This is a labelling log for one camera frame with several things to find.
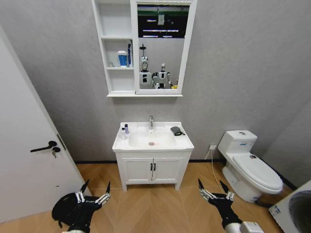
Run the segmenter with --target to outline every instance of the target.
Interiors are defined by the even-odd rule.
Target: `toilet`
[[[255,202],[263,193],[277,194],[283,182],[260,158],[250,153],[257,136],[247,130],[225,132],[218,150],[227,159],[223,174],[243,200]]]

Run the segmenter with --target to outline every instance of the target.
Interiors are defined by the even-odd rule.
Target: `washing machine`
[[[311,233],[311,181],[269,211],[285,233]]]

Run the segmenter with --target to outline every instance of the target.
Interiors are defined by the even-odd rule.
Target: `toilet seat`
[[[281,178],[258,157],[250,153],[240,154],[233,156],[233,161],[254,182],[272,190],[282,189]]]

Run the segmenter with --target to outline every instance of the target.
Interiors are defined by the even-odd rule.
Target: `blue cup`
[[[119,57],[119,61],[120,61],[120,66],[121,67],[127,67],[127,62],[126,62],[127,53],[125,51],[119,51],[118,57]]]

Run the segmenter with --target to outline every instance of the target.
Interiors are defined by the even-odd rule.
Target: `gray wall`
[[[106,97],[90,1],[0,0],[0,23],[75,160],[115,160],[119,123],[149,114],[182,121],[191,159],[234,129],[262,156],[310,101],[310,0],[198,0],[182,98]]]
[[[301,186],[311,178],[311,101],[297,114],[294,121],[284,129],[263,159],[277,168],[287,179]]]
[[[144,44],[147,48],[145,55],[148,57],[149,72],[153,74],[161,71],[161,64],[165,63],[165,71],[171,73],[171,81],[177,85],[184,40],[181,38],[139,38],[139,46]]]

